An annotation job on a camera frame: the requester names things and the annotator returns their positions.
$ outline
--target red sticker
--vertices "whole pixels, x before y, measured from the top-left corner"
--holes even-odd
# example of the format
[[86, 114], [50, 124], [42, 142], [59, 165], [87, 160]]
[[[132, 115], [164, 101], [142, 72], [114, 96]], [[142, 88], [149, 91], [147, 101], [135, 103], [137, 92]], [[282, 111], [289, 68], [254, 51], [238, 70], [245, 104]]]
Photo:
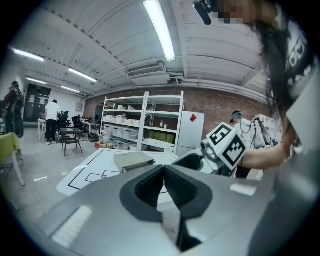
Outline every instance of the red sticker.
[[195, 114], [192, 114], [190, 120], [191, 122], [194, 122], [195, 120], [197, 119], [196, 115]]

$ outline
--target black and white marker cube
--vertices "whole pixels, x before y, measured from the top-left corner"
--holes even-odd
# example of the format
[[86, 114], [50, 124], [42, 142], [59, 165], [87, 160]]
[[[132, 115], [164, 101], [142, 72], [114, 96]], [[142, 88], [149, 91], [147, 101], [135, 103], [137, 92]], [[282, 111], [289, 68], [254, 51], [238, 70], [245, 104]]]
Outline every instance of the black and white marker cube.
[[246, 151], [246, 146], [236, 130], [222, 122], [206, 137], [215, 154], [230, 170], [233, 170]]

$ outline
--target fluorescent ceiling light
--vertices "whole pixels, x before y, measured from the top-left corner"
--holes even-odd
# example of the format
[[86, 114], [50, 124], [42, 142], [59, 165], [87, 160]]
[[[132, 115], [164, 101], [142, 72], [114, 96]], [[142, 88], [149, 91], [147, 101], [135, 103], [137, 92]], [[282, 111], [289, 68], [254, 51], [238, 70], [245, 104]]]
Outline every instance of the fluorescent ceiling light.
[[30, 81], [37, 82], [37, 83], [39, 83], [39, 84], [44, 84], [44, 85], [47, 84], [46, 82], [42, 82], [42, 81], [39, 81], [39, 80], [36, 80], [36, 79], [32, 79], [32, 78], [29, 78], [29, 77], [27, 77], [26, 79], [28, 79], [28, 80], [30, 80]]
[[172, 45], [168, 25], [158, 0], [147, 0], [143, 2], [149, 17], [153, 23], [155, 31], [159, 37], [165, 58], [168, 62], [175, 61], [175, 51]]
[[29, 52], [23, 51], [23, 50], [17, 50], [17, 49], [13, 49], [14, 53], [25, 56], [25, 57], [29, 57], [32, 59], [35, 59], [37, 61], [41, 61], [41, 62], [45, 62], [45, 59], [42, 57], [39, 57], [37, 55], [31, 54]]
[[86, 78], [86, 79], [88, 79], [88, 80], [90, 80], [90, 81], [92, 81], [94, 83], [98, 81], [98, 80], [96, 80], [96, 79], [94, 79], [94, 78], [92, 78], [92, 77], [90, 77], [90, 76], [88, 76], [86, 74], [83, 74], [83, 73], [80, 73], [79, 71], [74, 70], [73, 68], [69, 68], [69, 71], [72, 72], [72, 73], [77, 74], [78, 76]]
[[73, 91], [73, 92], [76, 92], [76, 93], [80, 93], [80, 91], [74, 90], [74, 89], [70, 89], [70, 88], [68, 88], [68, 87], [61, 86], [61, 88], [67, 89], [67, 90], [69, 90], [69, 91]]

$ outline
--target white refrigerator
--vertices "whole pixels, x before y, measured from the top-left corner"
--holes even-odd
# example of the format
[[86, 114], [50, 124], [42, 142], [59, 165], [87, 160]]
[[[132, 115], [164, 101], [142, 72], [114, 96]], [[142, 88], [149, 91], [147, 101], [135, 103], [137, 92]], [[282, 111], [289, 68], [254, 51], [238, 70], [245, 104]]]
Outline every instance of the white refrigerator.
[[204, 123], [205, 114], [187, 111], [182, 112], [178, 147], [176, 150], [178, 157], [181, 157], [190, 150], [200, 147]]

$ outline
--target white metal shelving unit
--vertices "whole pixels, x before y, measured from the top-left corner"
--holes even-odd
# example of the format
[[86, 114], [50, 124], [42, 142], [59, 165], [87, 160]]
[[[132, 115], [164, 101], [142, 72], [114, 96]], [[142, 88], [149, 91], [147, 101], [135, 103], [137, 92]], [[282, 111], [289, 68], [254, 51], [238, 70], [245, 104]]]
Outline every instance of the white metal shelving unit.
[[[143, 112], [141, 114], [141, 122], [143, 127], [139, 131], [139, 138], [143, 138], [144, 130], [154, 130], [159, 132], [175, 134], [174, 144], [170, 143], [157, 143], [155, 141], [140, 141], [138, 145], [139, 150], [141, 150], [141, 145], [151, 146], [154, 148], [160, 148], [163, 150], [172, 151], [174, 154], [177, 152], [178, 139], [181, 125], [182, 112], [184, 110], [184, 92], [182, 91], [180, 95], [157, 95], [150, 96], [149, 92], [145, 95], [145, 104], [143, 107]], [[179, 112], [169, 112], [169, 111], [157, 111], [157, 105], [173, 105], [179, 106]], [[150, 116], [150, 126], [145, 125], [146, 117]], [[164, 129], [159, 127], [153, 127], [154, 117], [163, 117], [163, 118], [174, 118], [177, 119], [177, 129]]]
[[[118, 109], [107, 109], [108, 105], [142, 105], [141, 110], [118, 110]], [[179, 112], [169, 112], [169, 111], [156, 111], [157, 105], [173, 105], [179, 106]], [[151, 146], [154, 148], [160, 148], [163, 150], [169, 150], [173, 153], [176, 153], [178, 147], [178, 138], [181, 125], [182, 112], [184, 110], [184, 92], [182, 91], [180, 95], [164, 95], [164, 96], [150, 96], [149, 92], [145, 92], [144, 96], [133, 96], [133, 97], [120, 97], [120, 98], [107, 98], [105, 97], [103, 104], [103, 117], [106, 115], [117, 115], [117, 114], [128, 114], [128, 115], [139, 115], [140, 116], [140, 125], [134, 124], [125, 124], [112, 122], [108, 120], [101, 121], [100, 135], [103, 136], [106, 134], [104, 132], [104, 124], [111, 124], [117, 126], [123, 126], [128, 128], [139, 128], [138, 139], [127, 139], [124, 137], [119, 137], [115, 135], [110, 135], [114, 138], [121, 138], [128, 141], [137, 143], [137, 150], [141, 151], [142, 145]], [[146, 117], [150, 116], [150, 126], [145, 125]], [[177, 119], [177, 129], [164, 129], [159, 127], [153, 127], [154, 117], [163, 117], [163, 118], [174, 118]], [[144, 139], [144, 130], [153, 130], [158, 132], [175, 134], [174, 144], [170, 143], [159, 143], [157, 141], [143, 141]]]
[[[142, 138], [138, 137], [138, 139], [127, 139], [122, 136], [115, 136], [108, 134], [107, 132], [104, 131], [104, 125], [110, 124], [110, 125], [117, 125], [117, 126], [123, 126], [127, 128], [139, 128], [139, 130], [142, 129], [143, 123], [141, 122], [141, 115], [143, 112], [143, 106], [146, 101], [146, 92], [144, 93], [144, 96], [133, 96], [133, 97], [120, 97], [120, 98], [108, 98], [107, 96], [105, 97], [104, 104], [103, 104], [103, 112], [102, 112], [102, 120], [101, 120], [101, 128], [100, 128], [100, 135], [109, 135], [113, 138], [120, 138], [124, 139], [127, 141], [135, 142], [139, 146], [139, 141], [142, 140]], [[118, 110], [118, 109], [107, 109], [108, 105], [124, 105], [128, 108], [129, 105], [132, 105], [132, 107], [135, 107], [137, 105], [141, 105], [142, 110]], [[117, 114], [128, 114], [128, 115], [138, 115], [140, 116], [140, 125], [136, 124], [126, 124], [126, 123], [118, 123], [118, 122], [113, 122], [113, 121], [108, 121], [108, 120], [103, 120], [106, 115], [117, 115]]]

